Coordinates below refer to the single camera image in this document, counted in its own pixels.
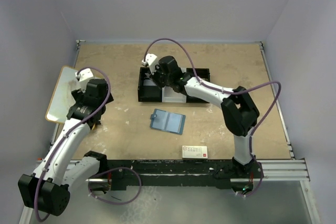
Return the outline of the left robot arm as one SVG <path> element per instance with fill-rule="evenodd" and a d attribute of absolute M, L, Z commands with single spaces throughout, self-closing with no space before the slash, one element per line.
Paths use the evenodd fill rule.
<path fill-rule="evenodd" d="M 35 213 L 59 216 L 67 207 L 71 192 L 85 179 L 107 170 L 107 157 L 87 152 L 78 165 L 68 164 L 89 132 L 100 124 L 106 104 L 113 101 L 106 79 L 90 79 L 85 88 L 73 90 L 75 102 L 69 108 L 64 128 L 54 145 L 30 175 L 21 175 L 18 188 L 26 207 Z"/>

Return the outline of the white card box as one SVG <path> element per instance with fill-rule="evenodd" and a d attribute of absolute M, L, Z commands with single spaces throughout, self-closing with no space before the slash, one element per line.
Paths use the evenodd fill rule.
<path fill-rule="evenodd" d="M 208 159 L 207 146 L 182 146 L 182 159 Z"/>

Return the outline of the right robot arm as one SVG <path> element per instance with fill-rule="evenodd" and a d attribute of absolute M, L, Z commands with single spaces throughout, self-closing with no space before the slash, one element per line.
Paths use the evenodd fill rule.
<path fill-rule="evenodd" d="M 142 64 L 149 67 L 149 77 L 159 88 L 170 87 L 220 108 L 226 128 L 234 135 L 234 160 L 243 166 L 252 161 L 253 133 L 260 113 L 245 88 L 224 88 L 200 79 L 196 73 L 183 72 L 172 56 L 159 59 L 147 54 Z"/>

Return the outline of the yellow framed whiteboard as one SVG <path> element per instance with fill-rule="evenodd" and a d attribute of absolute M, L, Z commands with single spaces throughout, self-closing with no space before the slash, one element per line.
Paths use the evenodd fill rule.
<path fill-rule="evenodd" d="M 96 79 L 90 68 L 84 68 L 78 75 L 73 67 L 63 66 L 56 82 L 53 95 L 45 115 L 47 121 L 65 123 L 71 106 L 75 104 L 72 92 L 86 91 L 86 85 L 91 79 Z"/>

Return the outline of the blue leather card holder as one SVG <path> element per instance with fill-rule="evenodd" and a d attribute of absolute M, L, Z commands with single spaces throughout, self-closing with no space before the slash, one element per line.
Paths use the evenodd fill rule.
<path fill-rule="evenodd" d="M 182 135 L 186 115 L 154 109 L 150 116 L 150 128 L 162 132 Z"/>

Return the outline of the black and white sorting tray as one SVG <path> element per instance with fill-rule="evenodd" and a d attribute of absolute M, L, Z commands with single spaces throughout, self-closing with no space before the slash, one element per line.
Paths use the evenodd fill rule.
<path fill-rule="evenodd" d="M 141 67 L 138 81 L 138 101 L 153 103 L 207 103 L 206 101 L 176 93 L 171 87 L 159 88 L 149 78 L 149 68 Z"/>

